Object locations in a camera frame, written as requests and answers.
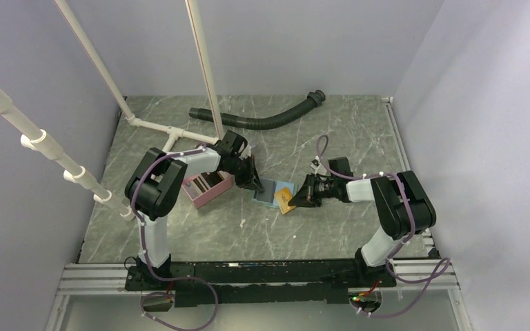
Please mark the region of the mint green card holder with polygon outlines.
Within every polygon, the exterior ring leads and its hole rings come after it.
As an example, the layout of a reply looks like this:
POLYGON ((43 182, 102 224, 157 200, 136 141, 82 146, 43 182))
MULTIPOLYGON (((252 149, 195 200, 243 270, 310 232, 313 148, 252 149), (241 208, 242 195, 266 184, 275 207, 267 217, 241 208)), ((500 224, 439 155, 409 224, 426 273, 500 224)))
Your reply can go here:
POLYGON ((262 185, 264 187, 263 192, 254 192, 251 196, 251 201, 261 203, 273 208, 279 208, 279 204, 275 198, 275 193, 288 188, 292 194, 295 193, 295 184, 285 181, 277 181, 272 179, 262 179, 262 185))

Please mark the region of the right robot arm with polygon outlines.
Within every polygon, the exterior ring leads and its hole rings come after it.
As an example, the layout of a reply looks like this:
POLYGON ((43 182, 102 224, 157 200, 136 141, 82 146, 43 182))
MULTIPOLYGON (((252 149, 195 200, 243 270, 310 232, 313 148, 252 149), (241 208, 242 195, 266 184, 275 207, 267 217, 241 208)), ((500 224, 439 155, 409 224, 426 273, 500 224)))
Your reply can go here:
POLYGON ((355 253, 352 269, 355 282, 369 286, 378 279, 396 248, 435 225, 435 208, 412 171, 358 179, 346 157, 331 159, 328 165, 325 174, 308 174, 288 205, 316 208, 323 199, 330 198, 343 203, 373 202, 380 226, 355 253))

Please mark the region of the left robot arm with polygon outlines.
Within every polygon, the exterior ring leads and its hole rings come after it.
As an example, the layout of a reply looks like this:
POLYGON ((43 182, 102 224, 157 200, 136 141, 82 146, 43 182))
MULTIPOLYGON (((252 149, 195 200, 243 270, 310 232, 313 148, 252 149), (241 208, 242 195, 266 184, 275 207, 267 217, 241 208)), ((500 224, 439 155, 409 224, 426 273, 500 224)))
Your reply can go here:
POLYGON ((238 188, 264 191, 248 141, 230 130, 216 143, 192 150, 149 149, 126 184, 125 195, 139 222, 139 260, 147 267, 143 279, 152 289, 160 290, 170 282, 166 217, 181 185, 190 177, 214 172, 228 173, 238 188))

